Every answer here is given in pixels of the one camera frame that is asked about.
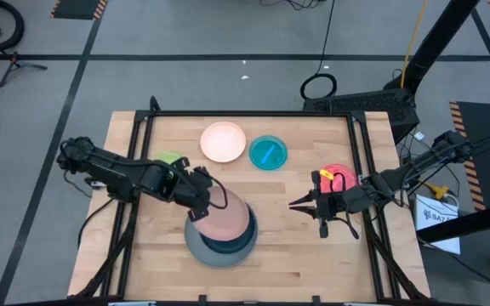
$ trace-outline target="yellow cable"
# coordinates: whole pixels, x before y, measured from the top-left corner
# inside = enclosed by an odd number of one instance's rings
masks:
[[[417,30],[419,29],[419,26],[421,25],[421,20],[423,20],[424,9],[426,9],[426,4],[428,2],[429,2],[429,0],[423,1],[423,7],[421,8],[421,13],[419,14],[419,17],[417,18],[417,22],[415,23],[415,29],[413,30],[412,41],[409,42],[409,46],[407,46],[406,59],[404,59],[404,67],[402,68],[402,77],[400,79],[400,88],[404,88],[404,77],[406,76],[407,59],[409,58],[409,54],[412,53],[412,47],[413,47],[413,44],[415,43],[415,37],[417,36]]]

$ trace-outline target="blue marker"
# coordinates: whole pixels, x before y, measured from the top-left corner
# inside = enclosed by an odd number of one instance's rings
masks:
[[[264,157],[262,158],[262,161],[260,163],[265,163],[265,161],[268,159],[268,156],[270,156],[271,152],[276,148],[274,144],[271,145],[270,149],[265,153]]]

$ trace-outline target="gray floor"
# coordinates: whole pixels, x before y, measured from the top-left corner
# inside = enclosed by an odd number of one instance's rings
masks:
[[[83,52],[92,21],[51,20],[48,13],[54,4],[50,1],[9,2],[26,19],[26,34],[16,48],[21,53]],[[405,54],[421,3],[338,0],[327,53]],[[415,48],[445,3],[429,2]],[[490,36],[490,8],[482,1],[477,10]],[[92,54],[318,54],[328,12],[329,2],[294,12],[286,4],[261,7],[256,0],[110,0]],[[1,21],[6,19],[0,14]],[[444,54],[488,55],[472,19]],[[47,71],[18,71],[0,89],[0,280],[77,69],[76,61],[42,64],[49,67]],[[324,65],[338,79],[338,94],[352,94],[382,88],[402,62],[328,61]],[[0,77],[6,66],[0,61]],[[144,109],[153,94],[166,110],[299,110],[303,102],[299,85],[317,67],[317,61],[300,60],[89,61],[63,137],[88,135],[102,145],[111,113]],[[308,94],[325,93],[327,87],[311,84]],[[453,128],[449,101],[490,103],[490,62],[435,63],[416,100],[419,130],[431,143]],[[421,150],[413,146],[413,151]],[[461,205],[472,211],[464,169],[452,169],[462,182]],[[54,165],[6,303],[66,296],[88,199],[66,185],[61,174]],[[433,181],[456,186],[446,171]],[[474,239],[488,250],[489,235]],[[490,304],[489,285],[448,275],[429,261],[432,254],[425,252],[424,257],[434,297]]]

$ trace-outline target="green object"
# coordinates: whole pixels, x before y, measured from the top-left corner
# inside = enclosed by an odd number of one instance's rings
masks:
[[[275,136],[260,136],[251,144],[248,155],[256,167],[275,170],[287,161],[287,146]]]
[[[158,154],[154,157],[156,160],[160,160],[162,162],[171,164],[172,162],[177,161],[183,157],[179,152],[174,150],[163,150],[158,152]]]

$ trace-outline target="yellow object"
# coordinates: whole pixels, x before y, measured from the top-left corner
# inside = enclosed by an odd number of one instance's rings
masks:
[[[321,169],[321,175],[327,177],[330,180],[333,180],[333,175],[324,169]]]
[[[438,186],[434,186],[433,184],[426,183],[426,182],[424,182],[423,184],[426,187],[428,187],[430,189],[430,191],[432,191],[432,193],[434,194],[434,197],[437,200],[441,200],[442,197],[449,191],[449,187],[447,187],[447,186],[438,187]]]
[[[412,47],[415,43],[415,37],[417,36],[417,30],[419,29],[419,25],[421,24],[421,20],[423,19],[424,9],[426,9],[426,4],[429,0],[423,1],[423,7],[421,8],[421,13],[417,18],[417,22],[415,23],[415,29],[413,29],[412,41],[409,42],[409,46],[407,46],[406,58],[404,59],[404,67],[402,68],[402,77],[400,78],[400,88],[404,88],[404,77],[406,76],[406,67],[407,67],[407,59],[409,58],[409,54],[412,53]]]

